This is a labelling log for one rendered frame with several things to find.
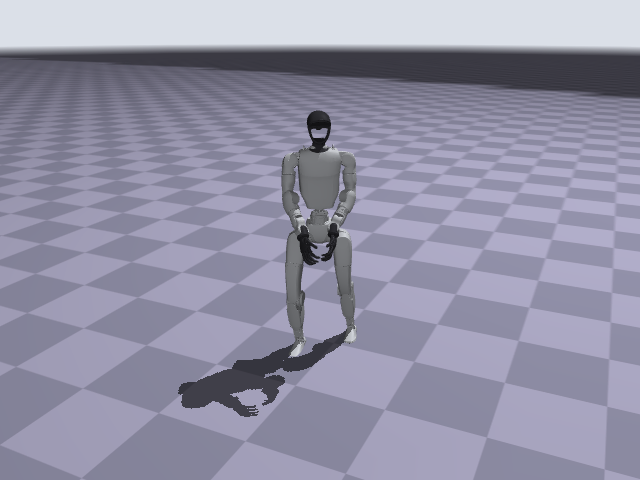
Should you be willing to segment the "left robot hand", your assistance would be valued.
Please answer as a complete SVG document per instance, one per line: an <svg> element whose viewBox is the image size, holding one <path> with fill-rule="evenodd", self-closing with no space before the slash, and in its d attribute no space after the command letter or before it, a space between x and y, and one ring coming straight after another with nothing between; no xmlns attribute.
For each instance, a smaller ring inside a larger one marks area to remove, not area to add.
<svg viewBox="0 0 640 480"><path fill-rule="evenodd" d="M330 258L332 257L333 254L333 250L336 247L336 243L337 243L337 237L339 237L339 233L337 232L337 224L336 223L331 223L330 224L330 230L328 232L328 237L330 237L330 242L326 245L326 247L329 247L329 251L326 254L322 254L321 256L326 256L326 257L322 257L321 260L322 261L328 261L330 260Z"/></svg>

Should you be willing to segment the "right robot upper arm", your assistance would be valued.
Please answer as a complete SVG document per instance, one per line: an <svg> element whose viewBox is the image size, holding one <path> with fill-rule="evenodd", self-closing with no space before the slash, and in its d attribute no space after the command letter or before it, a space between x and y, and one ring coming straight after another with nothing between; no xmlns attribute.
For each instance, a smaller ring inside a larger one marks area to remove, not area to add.
<svg viewBox="0 0 640 480"><path fill-rule="evenodd" d="M282 161L282 196L285 192L290 192L295 204L298 204L300 200L299 195L293 191L296 175L294 168L298 166L299 155L300 152L289 153Z"/></svg>

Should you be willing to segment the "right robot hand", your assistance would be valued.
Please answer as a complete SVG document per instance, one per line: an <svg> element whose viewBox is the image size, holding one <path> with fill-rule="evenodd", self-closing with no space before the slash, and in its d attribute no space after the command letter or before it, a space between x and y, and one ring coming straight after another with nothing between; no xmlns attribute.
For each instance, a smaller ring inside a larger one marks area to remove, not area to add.
<svg viewBox="0 0 640 480"><path fill-rule="evenodd" d="M297 240L300 241L300 251L302 253L302 257L303 260L305 261L305 263L307 263L308 265L313 265L318 263L319 261L315 260L316 259L320 259L319 256L316 256L312 250L311 250L311 246L314 247L315 249L317 249L318 247L316 245L314 245L313 243L311 243L308 239L309 237L309 233L308 233L308 229L306 226L302 225L300 227L301 229L301 234L299 234L297 236ZM311 245L311 246L310 246ZM312 256L312 257L311 257ZM313 258L314 257L314 258ZM313 262L312 262L313 261Z"/></svg>

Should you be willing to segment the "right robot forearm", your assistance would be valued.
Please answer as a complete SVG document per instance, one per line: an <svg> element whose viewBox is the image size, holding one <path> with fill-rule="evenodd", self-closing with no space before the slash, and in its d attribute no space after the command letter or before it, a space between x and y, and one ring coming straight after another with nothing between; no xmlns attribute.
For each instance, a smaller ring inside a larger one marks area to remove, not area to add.
<svg viewBox="0 0 640 480"><path fill-rule="evenodd" d="M289 215L292 226L295 229L295 235L298 236L299 234L301 234L300 227L302 225L306 226L305 220L300 212L299 205L293 203L292 195L288 191L283 194L282 201L283 201L284 210L286 214ZM308 233L309 233L309 229L308 229Z"/></svg>

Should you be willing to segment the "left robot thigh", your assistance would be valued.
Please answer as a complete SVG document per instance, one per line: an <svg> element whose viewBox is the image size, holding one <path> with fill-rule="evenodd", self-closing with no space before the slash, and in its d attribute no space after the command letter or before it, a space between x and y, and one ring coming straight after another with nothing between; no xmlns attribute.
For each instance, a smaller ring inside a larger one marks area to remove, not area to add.
<svg viewBox="0 0 640 480"><path fill-rule="evenodd" d="M336 247L333 250L334 266L337 277L337 294L350 295L352 292L351 264L352 264L352 242L348 231L339 228Z"/></svg>

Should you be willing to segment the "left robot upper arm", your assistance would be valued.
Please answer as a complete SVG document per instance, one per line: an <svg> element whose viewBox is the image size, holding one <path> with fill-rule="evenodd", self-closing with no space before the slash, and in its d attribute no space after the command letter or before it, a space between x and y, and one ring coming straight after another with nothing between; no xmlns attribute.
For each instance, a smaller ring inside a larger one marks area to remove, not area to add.
<svg viewBox="0 0 640 480"><path fill-rule="evenodd" d="M349 191L354 191L356 194L356 160L350 152L338 152L340 154L341 164L345 166L345 169L342 170L345 189L340 192L339 200L345 202Z"/></svg>

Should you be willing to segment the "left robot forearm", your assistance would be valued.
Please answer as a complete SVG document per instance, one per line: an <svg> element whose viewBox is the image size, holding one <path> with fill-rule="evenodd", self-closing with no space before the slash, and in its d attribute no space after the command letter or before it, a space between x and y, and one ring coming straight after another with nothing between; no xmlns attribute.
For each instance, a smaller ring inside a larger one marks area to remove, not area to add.
<svg viewBox="0 0 640 480"><path fill-rule="evenodd" d="M355 203L355 199L356 199L356 194L354 191L349 191L347 194L347 198L345 202L340 202L339 205L337 206L337 210L334 213L331 222L328 224L328 229L327 231L329 232L330 230L330 224L331 223L336 223L337 224L337 232L339 233L339 228L340 226L343 225L348 213L351 212L354 203Z"/></svg>

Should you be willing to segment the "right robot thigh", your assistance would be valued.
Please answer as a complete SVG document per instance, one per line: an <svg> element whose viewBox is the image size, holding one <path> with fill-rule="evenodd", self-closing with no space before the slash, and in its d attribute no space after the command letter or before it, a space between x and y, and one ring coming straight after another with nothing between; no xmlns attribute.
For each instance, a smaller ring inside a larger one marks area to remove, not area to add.
<svg viewBox="0 0 640 480"><path fill-rule="evenodd" d="M295 230L293 230L287 239L285 276L287 300L296 308L302 307L305 300L305 292L301 290L303 262L300 241L297 240Z"/></svg>

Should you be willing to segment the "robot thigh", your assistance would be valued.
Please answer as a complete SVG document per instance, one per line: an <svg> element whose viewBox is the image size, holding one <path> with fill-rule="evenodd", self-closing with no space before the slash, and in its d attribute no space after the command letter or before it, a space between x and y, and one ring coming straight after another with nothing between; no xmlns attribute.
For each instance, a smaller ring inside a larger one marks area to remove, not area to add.
<svg viewBox="0 0 640 480"><path fill-rule="evenodd" d="M303 262L300 241L297 240L295 230L293 230L287 239L285 276L287 300L296 308L302 307L305 300L305 292L301 290Z"/></svg>
<svg viewBox="0 0 640 480"><path fill-rule="evenodd" d="M350 295L352 292L351 264L352 264L352 242L348 231L339 228L336 247L333 250L334 266L337 277L337 294Z"/></svg>

